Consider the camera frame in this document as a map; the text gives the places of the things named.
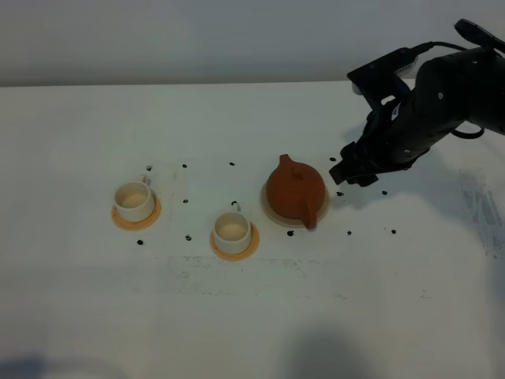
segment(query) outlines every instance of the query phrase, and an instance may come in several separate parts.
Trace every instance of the cup rim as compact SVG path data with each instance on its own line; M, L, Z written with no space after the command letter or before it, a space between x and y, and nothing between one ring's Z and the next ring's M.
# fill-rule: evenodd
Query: cup rim
M128 184L132 184L132 183L140 183L142 185L144 185L145 188L148 189L148 195L145 199L145 201L141 204L141 205L138 205L134 208L125 208L125 207L122 207L121 205L118 204L118 202L116 201L116 194L118 193L118 191L124 187L124 186L127 186ZM141 208L143 207L144 205L146 205L149 201L149 197L152 195L152 192L151 192L151 187L148 186L145 182L142 182L141 180L131 180L129 182L125 182L123 184L121 184L115 191L114 191L114 207L116 208L120 208L120 209L125 209L126 211L129 211L129 210L133 210L133 209L138 209L138 208Z
M245 235L244 237L238 239L237 241L229 241L227 239L224 239L223 237L221 237L218 232L215 230L215 222L221 217L221 216L224 216L224 215L227 215L228 213L236 213L238 215L240 215L241 217L244 218L245 221L247 221L247 231L245 232ZM217 218L214 220L214 226L212 227L212 233L214 233L214 238L219 238L221 241L225 242L225 243L231 243L231 244L238 244L240 242L244 242L245 239L247 238L247 234L248 233L252 233L253 232L253 229L251 227L251 221L249 221L249 218L245 217L242 212L239 212L239 211L226 211L226 212L223 212L221 213L219 216L217 216Z

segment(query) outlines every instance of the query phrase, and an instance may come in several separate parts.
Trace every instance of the wooden saucer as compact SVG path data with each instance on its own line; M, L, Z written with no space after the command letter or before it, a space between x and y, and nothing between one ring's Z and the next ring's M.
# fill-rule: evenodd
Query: wooden saucer
M271 206L268 204L267 199L267 183L265 183L263 185L263 188L261 189L260 202L261 202L261 208L263 208L265 214L274 223L278 223L279 225L283 225L284 227L305 227L301 219L290 219L288 217L281 216L271 208ZM316 214L318 223L323 219L323 217L326 216L326 213L328 212L329 208L330 208L330 194L328 192L328 188L324 187L324 202Z
M247 249L242 251L239 254L228 254L224 253L220 249L218 249L218 246L215 244L214 241L214 233L211 232L211 248L212 251L214 251L215 255L220 257L221 259L224 259L226 261L241 261L243 259L249 258L251 255L254 254L256 249L258 248L258 245L260 244L260 232L256 228L256 226L251 223L251 244Z
M153 223L155 223L161 213L161 203L159 202L158 197L155 194L152 194L152 196L155 199L155 210L152 211L151 215L147 219L137 221L135 223L126 221L119 215L116 207L113 206L111 211L112 220L118 227L124 229L125 231L140 231L146 227L150 227Z

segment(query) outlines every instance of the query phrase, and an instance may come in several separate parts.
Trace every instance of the white wall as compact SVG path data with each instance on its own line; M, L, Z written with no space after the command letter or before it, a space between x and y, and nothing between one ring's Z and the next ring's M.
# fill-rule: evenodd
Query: white wall
M0 85L342 79L462 17L505 38L503 0L2 0Z

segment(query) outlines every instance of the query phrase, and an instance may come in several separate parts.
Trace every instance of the teapot handle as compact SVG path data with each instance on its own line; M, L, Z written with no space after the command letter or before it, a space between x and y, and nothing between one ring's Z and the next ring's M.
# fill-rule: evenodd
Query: teapot handle
M307 200L301 201L301 221L309 230L314 229L317 225L317 214L312 203Z

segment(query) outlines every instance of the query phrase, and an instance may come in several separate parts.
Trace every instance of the cup handle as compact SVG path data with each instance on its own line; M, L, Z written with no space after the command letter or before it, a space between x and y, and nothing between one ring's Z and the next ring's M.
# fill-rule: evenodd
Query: cup handle
M234 211L237 211L237 212L240 212L241 211L241 208L240 208L240 204L238 204L237 201L233 201L231 203L231 208L233 208Z
M301 221L309 230L314 229L317 225L317 214L314 207L307 200L301 201Z

